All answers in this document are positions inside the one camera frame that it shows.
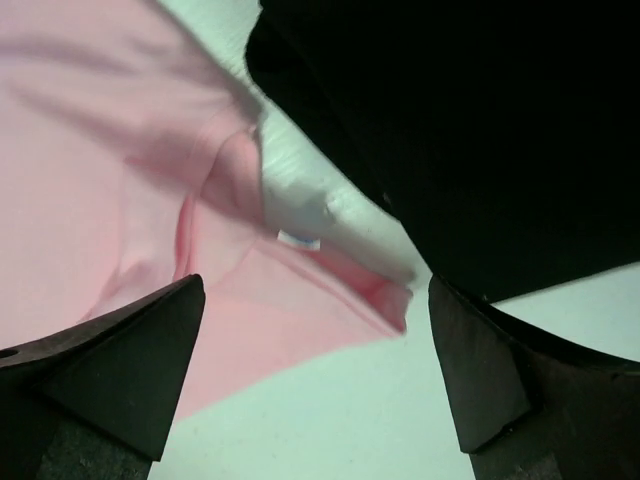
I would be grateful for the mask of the pink t-shirt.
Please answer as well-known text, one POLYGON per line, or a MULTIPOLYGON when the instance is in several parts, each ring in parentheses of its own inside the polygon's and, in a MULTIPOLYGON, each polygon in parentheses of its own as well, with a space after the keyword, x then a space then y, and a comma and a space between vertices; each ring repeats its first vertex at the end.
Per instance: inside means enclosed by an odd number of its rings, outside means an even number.
POLYGON ((154 1, 1 5, 1 343, 187 275, 207 296, 177 414, 406 329, 410 292, 264 225, 257 116, 154 1))

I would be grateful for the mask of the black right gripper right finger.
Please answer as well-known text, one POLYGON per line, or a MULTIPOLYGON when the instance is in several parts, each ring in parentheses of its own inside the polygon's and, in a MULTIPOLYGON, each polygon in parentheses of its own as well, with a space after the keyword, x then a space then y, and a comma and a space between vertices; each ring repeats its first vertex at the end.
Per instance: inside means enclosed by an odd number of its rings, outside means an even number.
POLYGON ((478 479, 639 476, 639 364, 429 284, 434 345, 478 479))

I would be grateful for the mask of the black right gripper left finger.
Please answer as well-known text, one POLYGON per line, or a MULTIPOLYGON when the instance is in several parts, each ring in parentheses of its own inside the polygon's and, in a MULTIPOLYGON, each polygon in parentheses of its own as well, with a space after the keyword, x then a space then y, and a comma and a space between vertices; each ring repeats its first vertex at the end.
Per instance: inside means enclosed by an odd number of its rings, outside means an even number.
POLYGON ((189 275, 1 351, 4 479, 145 479, 161 460, 205 306, 189 275))

